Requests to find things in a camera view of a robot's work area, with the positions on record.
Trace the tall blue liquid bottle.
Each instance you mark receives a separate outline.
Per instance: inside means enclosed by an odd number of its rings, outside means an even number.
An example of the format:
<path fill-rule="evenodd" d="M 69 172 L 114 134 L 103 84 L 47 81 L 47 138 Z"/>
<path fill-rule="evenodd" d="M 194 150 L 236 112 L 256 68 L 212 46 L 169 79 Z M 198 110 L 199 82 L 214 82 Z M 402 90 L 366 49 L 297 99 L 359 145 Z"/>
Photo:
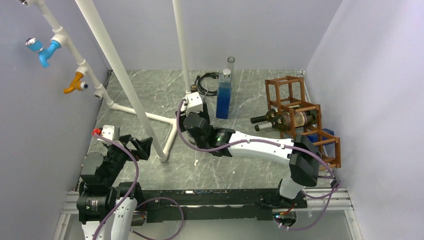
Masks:
<path fill-rule="evenodd" d="M 219 119 L 227 119 L 229 115 L 232 94 L 231 76 L 232 72 L 228 68 L 223 69 L 219 76 L 215 112 L 215 116 Z"/>

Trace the green wine bottle silver neck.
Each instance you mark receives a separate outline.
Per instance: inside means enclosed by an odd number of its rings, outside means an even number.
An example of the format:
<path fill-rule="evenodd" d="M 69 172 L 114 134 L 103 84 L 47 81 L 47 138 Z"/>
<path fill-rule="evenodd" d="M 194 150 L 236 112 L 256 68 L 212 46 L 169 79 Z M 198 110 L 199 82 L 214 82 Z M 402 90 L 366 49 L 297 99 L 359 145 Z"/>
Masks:
<path fill-rule="evenodd" d="M 300 111 L 294 114 L 294 128 L 310 126 L 317 123 L 317 115 L 311 111 Z M 255 131 L 263 131 L 268 129 L 275 129 L 280 132 L 291 130 L 292 119 L 288 112 L 277 114 L 272 121 L 259 122 L 254 126 Z"/>

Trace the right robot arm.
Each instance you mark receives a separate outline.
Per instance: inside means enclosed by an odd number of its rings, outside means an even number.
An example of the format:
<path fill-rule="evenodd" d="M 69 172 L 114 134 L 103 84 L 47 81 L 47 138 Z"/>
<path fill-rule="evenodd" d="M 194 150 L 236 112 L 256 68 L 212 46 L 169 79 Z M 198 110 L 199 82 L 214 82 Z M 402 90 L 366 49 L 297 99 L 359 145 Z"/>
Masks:
<path fill-rule="evenodd" d="M 289 207 L 301 190 L 317 185 L 322 155 L 305 135 L 276 139 L 213 127 L 198 113 L 186 115 L 185 102 L 180 102 L 176 115 L 178 133 L 186 131 L 194 139 L 194 144 L 186 142 L 190 148 L 216 157 L 253 157 L 289 167 L 275 194 L 280 207 Z"/>

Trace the dark wine bottle cream label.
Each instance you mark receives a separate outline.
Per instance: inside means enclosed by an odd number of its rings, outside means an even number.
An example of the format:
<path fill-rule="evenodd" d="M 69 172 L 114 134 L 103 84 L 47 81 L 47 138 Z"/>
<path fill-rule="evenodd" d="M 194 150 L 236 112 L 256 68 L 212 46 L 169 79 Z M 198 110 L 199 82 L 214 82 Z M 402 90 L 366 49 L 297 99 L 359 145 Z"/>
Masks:
<path fill-rule="evenodd" d="M 271 122 L 277 114 L 278 112 L 275 109 L 270 109 L 264 115 L 251 117 L 250 123 L 256 124 L 261 122 Z"/>

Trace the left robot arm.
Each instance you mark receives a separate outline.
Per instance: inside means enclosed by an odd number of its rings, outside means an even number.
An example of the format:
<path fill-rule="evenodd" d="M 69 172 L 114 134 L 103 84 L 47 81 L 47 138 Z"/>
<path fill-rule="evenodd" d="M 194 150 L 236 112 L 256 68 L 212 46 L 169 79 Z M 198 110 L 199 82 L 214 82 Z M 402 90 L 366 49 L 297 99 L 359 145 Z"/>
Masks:
<path fill-rule="evenodd" d="M 135 181 L 113 184 L 126 162 L 149 159 L 153 139 L 128 134 L 115 141 L 99 140 L 107 153 L 92 152 L 83 160 L 76 202 L 79 221 L 86 240 L 127 240 L 133 214 L 144 203 L 143 192 Z"/>

